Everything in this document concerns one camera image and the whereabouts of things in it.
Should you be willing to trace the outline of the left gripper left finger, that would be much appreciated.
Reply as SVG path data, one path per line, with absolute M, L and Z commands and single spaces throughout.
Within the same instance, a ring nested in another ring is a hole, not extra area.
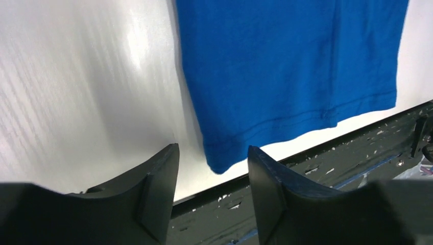
M 1 184 L 1 244 L 165 244 L 179 168 L 169 144 L 84 193 Z

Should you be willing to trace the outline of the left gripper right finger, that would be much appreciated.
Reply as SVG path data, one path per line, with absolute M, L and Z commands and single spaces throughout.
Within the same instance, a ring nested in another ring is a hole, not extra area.
M 432 181 L 375 181 L 339 191 L 255 146 L 248 169 L 260 244 L 432 244 Z

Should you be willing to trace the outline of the blue printed t shirt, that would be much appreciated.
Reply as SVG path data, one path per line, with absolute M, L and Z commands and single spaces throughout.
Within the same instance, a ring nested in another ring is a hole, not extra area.
M 216 174 L 248 147 L 396 105 L 408 1 L 176 1 L 182 68 Z

